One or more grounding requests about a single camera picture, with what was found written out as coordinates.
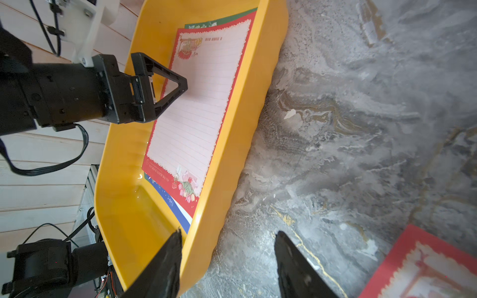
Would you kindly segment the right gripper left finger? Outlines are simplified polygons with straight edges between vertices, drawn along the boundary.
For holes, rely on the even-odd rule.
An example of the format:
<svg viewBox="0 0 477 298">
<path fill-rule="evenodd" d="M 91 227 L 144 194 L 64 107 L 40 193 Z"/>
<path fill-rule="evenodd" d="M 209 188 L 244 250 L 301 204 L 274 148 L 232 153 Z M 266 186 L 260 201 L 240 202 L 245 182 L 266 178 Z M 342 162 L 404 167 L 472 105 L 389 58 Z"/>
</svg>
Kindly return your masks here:
<svg viewBox="0 0 477 298">
<path fill-rule="evenodd" d="M 180 291 L 182 234 L 173 232 L 123 298 L 176 298 Z"/>
</svg>

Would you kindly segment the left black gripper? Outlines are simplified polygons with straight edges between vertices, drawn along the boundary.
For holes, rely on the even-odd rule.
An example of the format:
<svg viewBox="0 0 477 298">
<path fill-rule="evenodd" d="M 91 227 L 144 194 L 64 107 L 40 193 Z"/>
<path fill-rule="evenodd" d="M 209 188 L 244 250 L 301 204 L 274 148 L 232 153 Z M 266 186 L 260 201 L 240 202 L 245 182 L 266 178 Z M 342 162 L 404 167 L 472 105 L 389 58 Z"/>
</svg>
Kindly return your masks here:
<svg viewBox="0 0 477 298">
<path fill-rule="evenodd" d="M 30 48 L 1 29 L 1 135 L 37 127 L 67 130 L 92 119 L 157 120 L 188 90 L 187 79 L 145 53 L 131 59 L 131 79 L 119 71 L 113 55 L 94 56 L 91 68 L 33 63 Z"/>
</svg>

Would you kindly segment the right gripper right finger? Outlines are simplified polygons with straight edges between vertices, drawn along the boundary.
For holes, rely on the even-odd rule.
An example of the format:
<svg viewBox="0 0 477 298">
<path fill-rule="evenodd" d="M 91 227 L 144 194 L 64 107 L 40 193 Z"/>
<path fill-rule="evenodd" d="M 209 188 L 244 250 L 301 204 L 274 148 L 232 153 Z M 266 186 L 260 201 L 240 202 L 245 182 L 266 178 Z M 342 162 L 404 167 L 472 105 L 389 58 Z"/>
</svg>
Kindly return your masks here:
<svg viewBox="0 0 477 298">
<path fill-rule="evenodd" d="M 283 231 L 276 234 L 274 248 L 283 298 L 337 298 Z"/>
</svg>

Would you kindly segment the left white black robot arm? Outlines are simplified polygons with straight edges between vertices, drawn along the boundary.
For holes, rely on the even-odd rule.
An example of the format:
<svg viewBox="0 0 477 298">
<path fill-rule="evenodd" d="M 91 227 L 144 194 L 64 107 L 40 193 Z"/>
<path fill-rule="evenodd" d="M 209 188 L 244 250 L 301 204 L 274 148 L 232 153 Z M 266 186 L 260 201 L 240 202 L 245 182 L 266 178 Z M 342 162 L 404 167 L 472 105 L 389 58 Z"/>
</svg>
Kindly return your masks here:
<svg viewBox="0 0 477 298">
<path fill-rule="evenodd" d="M 91 67 L 79 63 L 34 63 L 30 48 L 1 31 L 1 135 L 51 127 L 78 129 L 82 122 L 114 124 L 157 120 L 188 89 L 185 77 L 144 53 L 134 53 L 134 74 L 118 68 L 113 55 L 96 55 Z M 105 243 L 72 248 L 63 240 L 26 242 L 7 254 L 12 280 L 2 286 L 11 298 L 65 298 L 78 285 L 112 274 Z"/>
</svg>

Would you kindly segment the yellow plastic storage tray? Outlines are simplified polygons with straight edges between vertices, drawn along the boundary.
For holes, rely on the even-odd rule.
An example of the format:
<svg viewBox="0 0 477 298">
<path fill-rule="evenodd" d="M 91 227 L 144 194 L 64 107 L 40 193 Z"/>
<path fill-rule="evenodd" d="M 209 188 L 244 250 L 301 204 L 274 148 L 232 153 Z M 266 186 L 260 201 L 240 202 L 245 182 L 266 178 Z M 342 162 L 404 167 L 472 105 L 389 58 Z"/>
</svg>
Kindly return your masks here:
<svg viewBox="0 0 477 298">
<path fill-rule="evenodd" d="M 155 121 L 113 124 L 94 211 L 128 289 L 182 233 L 180 293 L 207 271 L 288 28 L 285 1 L 145 1 L 130 52 L 185 77 Z"/>
</svg>

